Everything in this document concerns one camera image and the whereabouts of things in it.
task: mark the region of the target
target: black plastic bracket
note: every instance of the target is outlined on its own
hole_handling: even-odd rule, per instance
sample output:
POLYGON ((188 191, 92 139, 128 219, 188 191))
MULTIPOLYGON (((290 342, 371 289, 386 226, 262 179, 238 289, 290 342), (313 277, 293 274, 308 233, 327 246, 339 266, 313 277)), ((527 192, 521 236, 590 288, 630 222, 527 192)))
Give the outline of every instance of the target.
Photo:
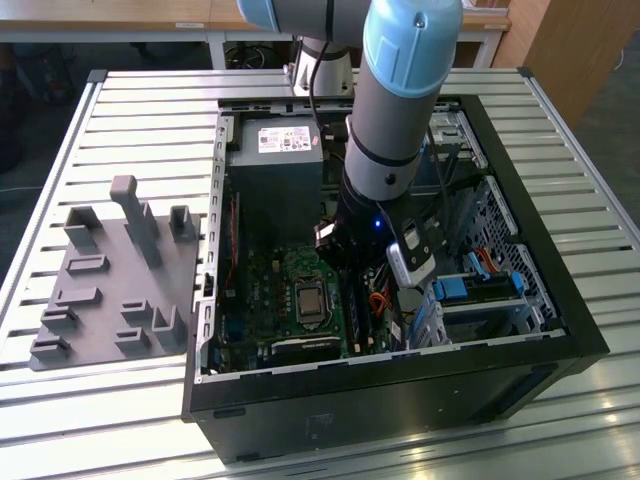
POLYGON ((529 67, 518 67, 518 73, 524 78, 535 78, 529 67))
POLYGON ((107 79, 108 70, 91 70, 87 77, 87 83, 102 83, 107 79))

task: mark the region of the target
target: wooden cabinet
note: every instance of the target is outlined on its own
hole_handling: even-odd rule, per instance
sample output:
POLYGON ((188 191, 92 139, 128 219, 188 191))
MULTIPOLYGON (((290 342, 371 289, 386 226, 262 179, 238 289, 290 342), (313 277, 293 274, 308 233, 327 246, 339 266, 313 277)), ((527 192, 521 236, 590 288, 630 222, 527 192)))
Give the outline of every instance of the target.
POLYGON ((639 0, 511 0, 494 67, 526 66, 575 126, 640 27, 639 0))

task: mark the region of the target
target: open computer tower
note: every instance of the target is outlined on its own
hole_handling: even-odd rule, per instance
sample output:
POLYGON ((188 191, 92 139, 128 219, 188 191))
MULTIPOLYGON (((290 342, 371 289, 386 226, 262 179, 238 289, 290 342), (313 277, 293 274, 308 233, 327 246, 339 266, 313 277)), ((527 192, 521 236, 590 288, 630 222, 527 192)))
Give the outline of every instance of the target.
POLYGON ((322 99, 321 135, 307 99, 220 101, 183 416, 225 463, 506 418, 608 353, 475 96, 439 99, 412 189, 442 231, 436 276, 405 291, 384 259, 329 267, 313 227, 351 108, 322 99))

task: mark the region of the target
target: aluminum profile table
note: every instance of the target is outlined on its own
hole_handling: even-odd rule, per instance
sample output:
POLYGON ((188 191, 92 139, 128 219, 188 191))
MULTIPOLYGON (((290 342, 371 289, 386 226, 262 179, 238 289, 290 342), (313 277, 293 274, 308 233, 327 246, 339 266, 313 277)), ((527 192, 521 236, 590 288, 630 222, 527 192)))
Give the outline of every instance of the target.
POLYGON ((107 201, 109 183, 133 174, 157 215, 174 204, 206 215, 216 99, 290 95, 279 71, 111 72, 87 84, 0 291, 0 477, 541 480, 638 473, 637 229, 534 79, 515 70, 454 70, 443 93, 480 96, 602 329, 607 358, 505 422, 230 468, 196 425, 179 419, 184 356, 31 372, 29 347, 62 262, 70 206, 90 204, 101 218, 121 215, 107 201))

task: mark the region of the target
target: power supply label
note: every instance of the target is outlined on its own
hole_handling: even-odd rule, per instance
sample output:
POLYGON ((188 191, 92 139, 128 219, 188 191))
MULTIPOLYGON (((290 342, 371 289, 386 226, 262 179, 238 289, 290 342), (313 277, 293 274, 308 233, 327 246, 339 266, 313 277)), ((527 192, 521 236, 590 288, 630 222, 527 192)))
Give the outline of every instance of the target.
POLYGON ((258 137, 259 153, 305 152, 312 148, 309 127, 262 128, 258 137))

